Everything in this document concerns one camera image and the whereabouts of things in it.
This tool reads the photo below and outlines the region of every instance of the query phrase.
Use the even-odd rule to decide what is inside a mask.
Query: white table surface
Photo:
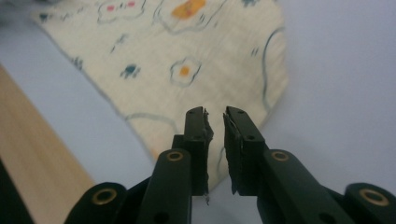
[[[129,188],[151,175],[134,131],[29,20],[45,4],[18,2],[0,1],[0,64],[97,183]],[[268,146],[330,189],[367,182],[396,194],[396,2],[280,4],[290,84],[262,128]],[[255,198],[233,196],[230,178],[210,198],[194,201],[192,223],[261,223]]]

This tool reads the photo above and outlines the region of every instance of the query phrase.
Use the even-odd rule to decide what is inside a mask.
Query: fabric towel
[[[209,112],[209,187],[228,174],[227,105],[261,126],[286,88],[284,23],[273,0],[63,0],[33,15],[156,159]]]

